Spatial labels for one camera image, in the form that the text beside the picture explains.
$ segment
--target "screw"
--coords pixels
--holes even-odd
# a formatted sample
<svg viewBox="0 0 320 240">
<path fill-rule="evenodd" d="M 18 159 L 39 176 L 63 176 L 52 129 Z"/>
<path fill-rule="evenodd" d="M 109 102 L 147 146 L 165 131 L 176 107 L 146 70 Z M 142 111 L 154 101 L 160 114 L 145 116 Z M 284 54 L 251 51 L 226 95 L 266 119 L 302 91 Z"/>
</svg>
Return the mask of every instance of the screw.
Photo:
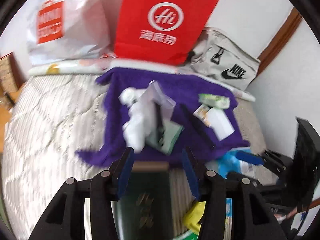
<svg viewBox="0 0 320 240">
<path fill-rule="evenodd" d="M 72 184 L 72 183 L 74 183 L 75 182 L 75 179 L 74 178 L 68 178 L 67 180 L 66 180 L 66 183 L 68 184 L 68 185 L 70 185 L 70 184 Z"/>
<path fill-rule="evenodd" d="M 214 177 L 214 176 L 216 176 L 216 173 L 214 171 L 209 170 L 209 171 L 207 171 L 207 176 Z"/>
<path fill-rule="evenodd" d="M 250 184 L 250 180 L 248 178 L 243 178 L 241 181 L 243 184 L 246 184 L 246 185 Z"/>
<path fill-rule="evenodd" d="M 102 177 L 108 177 L 110 175 L 110 171 L 103 171 L 101 172 Z"/>
</svg>

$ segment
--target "nike bag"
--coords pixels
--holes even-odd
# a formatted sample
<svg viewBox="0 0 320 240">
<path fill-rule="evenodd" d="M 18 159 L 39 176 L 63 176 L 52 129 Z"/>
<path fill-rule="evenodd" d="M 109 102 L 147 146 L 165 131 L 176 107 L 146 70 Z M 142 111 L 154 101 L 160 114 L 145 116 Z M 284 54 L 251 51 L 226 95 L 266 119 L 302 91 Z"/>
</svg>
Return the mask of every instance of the nike bag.
<svg viewBox="0 0 320 240">
<path fill-rule="evenodd" d="M 221 30 L 211 27 L 204 28 L 193 52 L 194 71 L 241 90 L 255 78 L 260 64 Z"/>
<path fill-rule="evenodd" d="M 185 61 L 218 0 L 123 0 L 118 57 L 177 65 Z"/>
<path fill-rule="evenodd" d="M 28 17 L 32 65 L 99 58 L 109 43 L 101 0 L 36 0 Z"/>
</svg>

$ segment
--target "nike logo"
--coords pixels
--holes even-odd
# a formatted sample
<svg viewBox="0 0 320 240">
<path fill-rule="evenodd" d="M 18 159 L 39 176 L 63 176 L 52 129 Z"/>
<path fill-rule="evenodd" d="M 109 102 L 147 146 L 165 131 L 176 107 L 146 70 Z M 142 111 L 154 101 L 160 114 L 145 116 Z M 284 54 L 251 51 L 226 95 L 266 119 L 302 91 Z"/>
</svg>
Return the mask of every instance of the nike logo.
<svg viewBox="0 0 320 240">
<path fill-rule="evenodd" d="M 242 77 L 245 73 L 246 71 L 242 67 L 240 67 L 237 64 L 234 64 L 232 68 L 222 71 L 221 76 L 225 79 L 239 80 L 239 79 L 246 79 Z"/>
</svg>

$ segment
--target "red paper bag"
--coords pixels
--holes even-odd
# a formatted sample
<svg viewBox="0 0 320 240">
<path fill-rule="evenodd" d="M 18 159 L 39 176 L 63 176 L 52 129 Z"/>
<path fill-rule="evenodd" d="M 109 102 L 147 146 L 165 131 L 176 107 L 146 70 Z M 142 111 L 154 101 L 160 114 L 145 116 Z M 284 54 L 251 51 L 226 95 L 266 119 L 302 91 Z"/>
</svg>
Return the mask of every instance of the red paper bag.
<svg viewBox="0 0 320 240">
<path fill-rule="evenodd" d="M 119 57 L 178 65 L 185 61 L 219 0 L 123 0 Z"/>
</svg>

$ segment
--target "white wall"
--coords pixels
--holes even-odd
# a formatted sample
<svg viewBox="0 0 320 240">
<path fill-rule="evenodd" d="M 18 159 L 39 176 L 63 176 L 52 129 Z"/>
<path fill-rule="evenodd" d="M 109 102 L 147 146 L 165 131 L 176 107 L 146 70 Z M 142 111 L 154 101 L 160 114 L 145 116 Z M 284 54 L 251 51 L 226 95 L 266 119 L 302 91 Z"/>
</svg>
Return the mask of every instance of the white wall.
<svg viewBox="0 0 320 240">
<path fill-rule="evenodd" d="M 293 156 L 295 117 L 307 119 L 320 134 L 320 44 L 303 20 L 279 55 L 248 87 L 267 147 Z M 320 197 L 318 185 L 314 199 Z M 319 208 L 311 210 L 302 235 Z"/>
<path fill-rule="evenodd" d="M 224 30 L 244 51 L 258 57 L 292 7 L 288 0 L 220 0 L 207 25 Z"/>
<path fill-rule="evenodd" d="M 14 52 L 25 76 L 31 63 L 26 46 L 26 22 L 33 3 L 28 0 L 0 37 L 0 54 Z M 104 0 L 111 40 L 114 41 L 121 0 Z M 257 57 L 287 18 L 288 0 L 220 0 L 208 25 L 227 32 L 244 50 Z"/>
</svg>

